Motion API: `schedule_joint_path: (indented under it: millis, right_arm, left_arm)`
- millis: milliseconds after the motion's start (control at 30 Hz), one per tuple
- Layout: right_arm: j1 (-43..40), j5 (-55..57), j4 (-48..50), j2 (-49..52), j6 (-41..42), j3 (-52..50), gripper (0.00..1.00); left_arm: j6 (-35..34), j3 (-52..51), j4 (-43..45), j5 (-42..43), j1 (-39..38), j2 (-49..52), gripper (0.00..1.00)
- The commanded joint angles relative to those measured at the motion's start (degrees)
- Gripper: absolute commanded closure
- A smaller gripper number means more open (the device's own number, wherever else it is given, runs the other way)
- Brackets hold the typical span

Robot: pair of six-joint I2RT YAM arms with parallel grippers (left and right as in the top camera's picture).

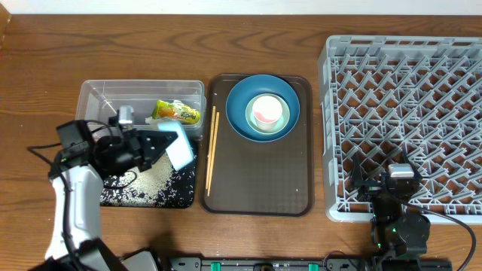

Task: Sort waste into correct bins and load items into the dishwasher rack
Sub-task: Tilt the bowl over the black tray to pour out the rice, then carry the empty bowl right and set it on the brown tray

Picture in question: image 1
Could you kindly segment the pink plastic cup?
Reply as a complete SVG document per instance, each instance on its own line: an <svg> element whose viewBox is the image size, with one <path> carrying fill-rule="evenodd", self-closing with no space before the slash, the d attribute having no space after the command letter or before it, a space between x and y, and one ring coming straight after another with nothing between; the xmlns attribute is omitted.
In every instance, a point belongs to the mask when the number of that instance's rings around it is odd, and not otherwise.
<svg viewBox="0 0 482 271"><path fill-rule="evenodd" d="M254 99L252 113L257 128L269 132L277 125L282 116L282 103L276 96L262 95Z"/></svg>

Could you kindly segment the white paper napkin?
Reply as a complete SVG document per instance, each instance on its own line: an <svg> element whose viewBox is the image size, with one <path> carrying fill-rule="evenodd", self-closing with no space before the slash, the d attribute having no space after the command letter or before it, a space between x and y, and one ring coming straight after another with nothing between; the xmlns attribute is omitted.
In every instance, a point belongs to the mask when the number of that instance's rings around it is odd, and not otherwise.
<svg viewBox="0 0 482 271"><path fill-rule="evenodd" d="M159 122L161 122L161 119L154 119L153 117L147 117L145 119L145 122L151 126L156 126L158 125Z"/></svg>

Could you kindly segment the light blue small bowl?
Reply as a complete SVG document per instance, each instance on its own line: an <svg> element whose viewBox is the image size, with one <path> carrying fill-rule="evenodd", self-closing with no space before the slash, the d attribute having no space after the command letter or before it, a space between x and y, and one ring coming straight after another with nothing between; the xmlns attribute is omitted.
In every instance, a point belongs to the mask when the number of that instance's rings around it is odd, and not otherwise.
<svg viewBox="0 0 482 271"><path fill-rule="evenodd" d="M166 148L166 153L174 170L179 171L194 160L189 138L180 122L174 120L160 122L157 128L160 132L175 132L178 136L177 139Z"/></svg>

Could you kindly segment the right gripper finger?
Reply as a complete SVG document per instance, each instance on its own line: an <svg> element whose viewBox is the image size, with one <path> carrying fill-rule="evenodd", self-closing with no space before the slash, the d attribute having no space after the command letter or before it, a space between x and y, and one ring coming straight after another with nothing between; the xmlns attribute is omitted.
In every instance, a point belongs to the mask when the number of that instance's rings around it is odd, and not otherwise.
<svg viewBox="0 0 482 271"><path fill-rule="evenodd" d="M402 152L402 160L403 160L404 163L408 164L411 167L411 169L413 171L413 178L414 179L422 179L423 178L421 176L421 174L419 173L419 171L416 169L415 165L409 160L406 151Z"/></svg>
<svg viewBox="0 0 482 271"><path fill-rule="evenodd" d="M351 181L353 184L363 184L364 177L362 173L362 166L357 154L352 156L352 173L351 173Z"/></svg>

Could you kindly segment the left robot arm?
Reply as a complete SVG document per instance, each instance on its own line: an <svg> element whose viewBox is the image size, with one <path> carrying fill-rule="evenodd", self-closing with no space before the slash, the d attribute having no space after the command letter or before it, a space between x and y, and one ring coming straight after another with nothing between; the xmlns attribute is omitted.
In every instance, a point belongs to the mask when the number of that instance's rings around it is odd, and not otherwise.
<svg viewBox="0 0 482 271"><path fill-rule="evenodd" d="M108 177L136 168L150 169L164 154L175 169L193 159L184 128L163 122L157 130L129 128L112 118L105 128L118 129L94 140L87 120L73 120L56 128L60 148L48 162L48 179L56 194L53 235L38 270L159 270L157 255L144 249L118 258L102 241L100 197Z"/></svg>

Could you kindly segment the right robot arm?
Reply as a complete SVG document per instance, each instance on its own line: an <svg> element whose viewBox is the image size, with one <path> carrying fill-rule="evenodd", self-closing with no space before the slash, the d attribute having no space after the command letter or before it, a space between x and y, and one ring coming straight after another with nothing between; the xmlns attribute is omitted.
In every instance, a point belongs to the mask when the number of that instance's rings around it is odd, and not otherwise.
<svg viewBox="0 0 482 271"><path fill-rule="evenodd" d="M421 270L419 256L427 252L430 221L419 213L405 213L402 206L415 194L421 174L402 156L401 163L388 165L376 179L363 176L357 155L353 156L351 188L358 192L358 201L373 205L371 219L372 243L377 254L360 262L359 270Z"/></svg>

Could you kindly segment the green yellow snack wrapper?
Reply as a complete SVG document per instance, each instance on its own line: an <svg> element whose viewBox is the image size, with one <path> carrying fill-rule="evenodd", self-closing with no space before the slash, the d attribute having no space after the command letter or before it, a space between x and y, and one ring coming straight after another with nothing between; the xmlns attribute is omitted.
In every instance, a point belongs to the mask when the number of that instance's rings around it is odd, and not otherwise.
<svg viewBox="0 0 482 271"><path fill-rule="evenodd" d="M151 117L153 119L177 120L182 124L194 125L200 119L200 112L179 100L173 102L158 100Z"/></svg>

